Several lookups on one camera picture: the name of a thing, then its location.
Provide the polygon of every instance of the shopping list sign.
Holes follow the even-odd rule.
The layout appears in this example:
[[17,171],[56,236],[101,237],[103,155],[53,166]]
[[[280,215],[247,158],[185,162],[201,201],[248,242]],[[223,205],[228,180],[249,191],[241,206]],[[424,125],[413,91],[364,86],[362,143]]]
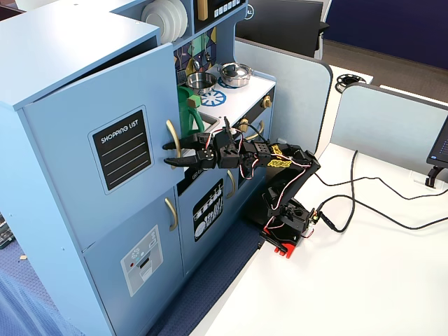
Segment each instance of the shopping list sign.
[[93,134],[107,190],[151,165],[143,110]]

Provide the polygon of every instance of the toy kitchen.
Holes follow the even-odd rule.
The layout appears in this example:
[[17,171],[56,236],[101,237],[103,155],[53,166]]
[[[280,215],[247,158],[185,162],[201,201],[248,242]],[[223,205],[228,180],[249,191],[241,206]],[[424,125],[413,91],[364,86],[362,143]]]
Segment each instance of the toy kitchen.
[[225,118],[269,137],[275,79],[234,59],[246,10],[61,0],[0,24],[1,212],[86,335],[145,335],[265,178],[164,162]]

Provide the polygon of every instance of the computer screen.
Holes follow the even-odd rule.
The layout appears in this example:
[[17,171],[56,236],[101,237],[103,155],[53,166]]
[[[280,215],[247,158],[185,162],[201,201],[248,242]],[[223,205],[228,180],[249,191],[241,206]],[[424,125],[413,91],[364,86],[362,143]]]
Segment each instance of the computer screen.
[[319,37],[322,2],[249,0],[246,19],[237,23],[241,39],[313,57]]
[[445,124],[426,162],[431,165],[448,168],[448,118],[445,120]]

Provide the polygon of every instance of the robotic arm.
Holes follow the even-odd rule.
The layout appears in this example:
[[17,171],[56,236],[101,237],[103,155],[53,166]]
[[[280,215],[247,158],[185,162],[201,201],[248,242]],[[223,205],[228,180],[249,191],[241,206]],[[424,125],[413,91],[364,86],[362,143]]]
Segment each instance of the robotic arm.
[[[248,201],[244,215],[263,226],[261,235],[276,246],[276,252],[290,258],[303,234],[312,234],[318,219],[314,209],[307,211],[294,196],[321,166],[312,153],[299,146],[244,140],[238,129],[230,127],[227,118],[225,126],[215,132],[218,133],[196,133],[180,140],[182,148],[196,150],[194,156],[164,161],[196,169],[213,169],[216,165],[221,169],[239,167],[245,179],[252,178],[256,167],[279,169],[265,188]],[[163,149],[175,149],[175,143],[168,143]]]

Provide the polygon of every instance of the floor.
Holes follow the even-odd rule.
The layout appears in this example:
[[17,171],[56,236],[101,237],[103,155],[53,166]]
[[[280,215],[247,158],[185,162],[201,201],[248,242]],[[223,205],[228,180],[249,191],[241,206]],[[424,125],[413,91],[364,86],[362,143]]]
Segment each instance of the floor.
[[324,41],[323,61],[374,76],[373,85],[387,85],[448,102],[448,71],[365,49]]

